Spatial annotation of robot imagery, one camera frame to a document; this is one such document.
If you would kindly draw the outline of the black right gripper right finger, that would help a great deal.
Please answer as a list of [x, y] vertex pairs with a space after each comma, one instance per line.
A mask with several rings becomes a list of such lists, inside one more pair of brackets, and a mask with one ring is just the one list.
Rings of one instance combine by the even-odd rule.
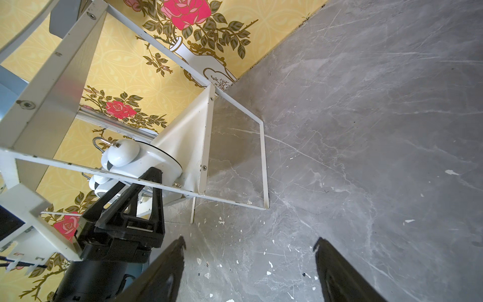
[[325, 301], [386, 302], [328, 240], [320, 237], [313, 251]]

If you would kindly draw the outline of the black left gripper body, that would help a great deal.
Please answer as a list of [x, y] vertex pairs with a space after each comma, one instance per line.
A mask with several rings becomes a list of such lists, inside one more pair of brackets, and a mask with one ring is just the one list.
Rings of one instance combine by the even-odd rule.
[[166, 228], [161, 225], [155, 226], [153, 232], [130, 226], [111, 234], [86, 222], [76, 230], [75, 239], [81, 248], [82, 260], [145, 263], [152, 249], [161, 246], [165, 234]]

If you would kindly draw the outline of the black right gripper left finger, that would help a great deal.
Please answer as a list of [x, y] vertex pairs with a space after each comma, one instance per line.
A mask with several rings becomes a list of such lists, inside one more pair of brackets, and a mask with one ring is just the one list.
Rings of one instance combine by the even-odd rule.
[[173, 241], [116, 301], [176, 301], [184, 271], [186, 242]]

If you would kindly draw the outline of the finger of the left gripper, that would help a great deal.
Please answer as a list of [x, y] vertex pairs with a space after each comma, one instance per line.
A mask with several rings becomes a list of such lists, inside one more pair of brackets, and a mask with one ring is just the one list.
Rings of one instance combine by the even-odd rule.
[[111, 206], [113, 206], [128, 189], [128, 185], [119, 181], [108, 181], [99, 186], [96, 193], [98, 199], [94, 201], [80, 218], [80, 225], [87, 227], [94, 225]]
[[162, 190], [134, 183], [95, 223], [96, 228], [111, 234], [133, 226], [153, 232], [157, 225], [165, 227]]

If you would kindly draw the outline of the white twin-bell alarm clock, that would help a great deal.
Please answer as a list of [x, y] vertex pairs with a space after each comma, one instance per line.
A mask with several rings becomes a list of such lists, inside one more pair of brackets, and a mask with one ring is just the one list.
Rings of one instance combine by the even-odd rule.
[[94, 191], [94, 194], [98, 198], [105, 195], [116, 184], [114, 179], [109, 179], [104, 176], [93, 175], [91, 177], [84, 173], [82, 175], [88, 180], [90, 189]]

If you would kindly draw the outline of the blue square alarm clock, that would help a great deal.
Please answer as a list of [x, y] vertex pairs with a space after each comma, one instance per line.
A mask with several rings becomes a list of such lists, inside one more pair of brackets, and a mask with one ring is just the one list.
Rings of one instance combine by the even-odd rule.
[[2, 120], [29, 82], [10, 72], [3, 66], [1, 66], [0, 72], [0, 119]]

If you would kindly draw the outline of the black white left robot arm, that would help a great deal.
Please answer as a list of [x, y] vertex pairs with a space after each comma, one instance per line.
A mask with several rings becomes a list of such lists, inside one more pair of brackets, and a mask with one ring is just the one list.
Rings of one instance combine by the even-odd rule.
[[70, 263], [52, 301], [176, 301], [184, 270], [183, 237], [126, 285], [128, 266], [146, 263], [166, 234], [161, 189], [153, 189], [150, 218], [137, 216], [144, 187], [117, 182], [83, 213], [75, 233], [80, 260]]

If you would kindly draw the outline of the white two-tier shelf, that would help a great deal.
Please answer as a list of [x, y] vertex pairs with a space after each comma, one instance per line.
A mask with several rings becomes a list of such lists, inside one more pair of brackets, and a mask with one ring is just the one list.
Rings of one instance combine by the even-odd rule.
[[102, 175], [99, 169], [55, 159], [76, 118], [139, 140], [150, 138], [148, 133], [79, 104], [107, 15], [155, 45], [205, 87], [188, 108], [153, 138], [184, 167], [179, 187], [167, 186], [166, 190], [181, 193], [184, 199], [205, 198], [215, 98], [221, 97], [238, 109], [243, 106], [104, 1], [88, 6], [1, 120], [1, 173], [7, 189], [23, 184], [36, 192], [50, 166]]

